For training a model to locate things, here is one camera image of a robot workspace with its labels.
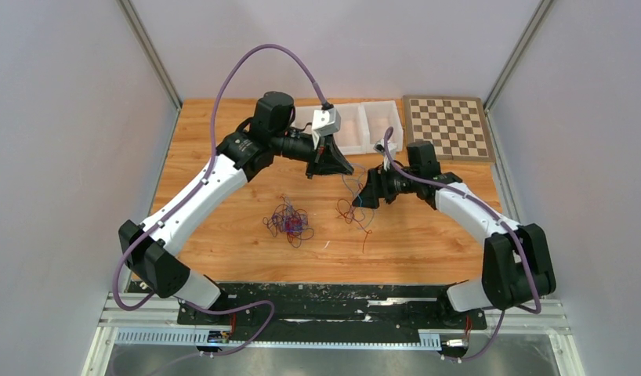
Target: white panel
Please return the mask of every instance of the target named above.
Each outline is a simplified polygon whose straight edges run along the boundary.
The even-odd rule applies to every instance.
[[[0,375],[80,373],[175,115],[115,1],[0,1]]]
[[[252,47],[278,43],[334,97],[480,96],[495,83],[538,0],[135,0],[181,96],[215,97]],[[262,51],[228,97],[313,97],[295,63]]]
[[[586,373],[641,374],[641,1],[556,2],[492,116]]]

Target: wall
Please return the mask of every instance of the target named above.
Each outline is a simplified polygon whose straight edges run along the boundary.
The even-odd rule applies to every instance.
[[[334,97],[489,94],[538,0],[134,0],[186,98],[215,97],[240,57],[262,43],[300,55]],[[228,97],[271,90],[313,97],[287,56],[259,52]]]
[[[176,113],[115,1],[0,1],[0,375],[77,375]]]
[[[492,121],[587,374],[641,374],[641,0],[558,0]]]

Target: wooden tabletop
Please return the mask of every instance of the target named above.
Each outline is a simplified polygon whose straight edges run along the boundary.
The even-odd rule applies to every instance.
[[[376,99],[331,99],[352,103]],[[209,118],[212,100],[188,99],[168,152],[153,209],[170,201],[210,157]],[[316,105],[317,99],[297,99],[296,106]],[[397,101],[401,113],[401,102]],[[225,99],[217,115],[219,141],[253,115],[255,99]],[[366,168],[382,162],[377,154],[347,159]],[[406,162],[405,153],[397,159]],[[446,161],[444,172],[459,175],[470,189],[500,210],[491,166]],[[477,277],[482,244],[449,217],[431,209],[415,195],[400,195],[382,204],[365,233],[338,218],[337,200],[350,200],[339,176],[305,177],[306,164],[276,157],[249,184],[226,199],[198,227],[179,257],[213,280],[323,282],[373,284],[447,284]],[[299,248],[285,236],[272,237],[263,218],[289,197],[309,214],[315,234]]]

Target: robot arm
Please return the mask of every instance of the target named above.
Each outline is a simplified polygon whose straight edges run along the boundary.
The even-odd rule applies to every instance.
[[[375,149],[384,153],[384,143],[378,143]],[[482,277],[447,286],[439,297],[440,315],[453,316],[491,307],[505,310],[533,298],[520,257],[515,254],[514,241],[503,224],[520,239],[537,293],[547,295],[555,291],[556,280],[542,228],[535,224],[522,226],[480,199],[470,200],[468,196],[475,195],[458,176],[441,173],[433,144],[411,143],[407,154],[410,166],[403,167],[406,173],[442,183],[444,188],[413,181],[384,163],[368,171],[367,183],[353,206],[378,208],[381,198],[391,204],[399,193],[415,193],[433,209],[452,217],[484,245]]]
[[[127,267],[162,298],[176,296],[202,308],[212,306],[222,293],[219,287],[176,256],[189,236],[222,201],[270,166],[275,155],[305,161],[309,179],[314,175],[353,173],[333,137],[340,129],[339,113],[331,105],[316,112],[312,135],[301,133],[290,126],[295,120],[293,98],[281,92],[267,93],[256,104],[254,116],[219,144],[215,166],[208,178],[205,178],[209,168],[206,164],[162,209],[140,225],[127,221],[120,227],[118,233],[125,252],[143,234],[143,229],[156,226],[127,258]],[[195,195],[164,224],[162,217],[192,190],[197,190]]]

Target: chessboard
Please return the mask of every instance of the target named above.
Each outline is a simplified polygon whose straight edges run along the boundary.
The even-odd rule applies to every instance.
[[[405,96],[406,139],[430,141],[439,160],[494,162],[480,98]]]

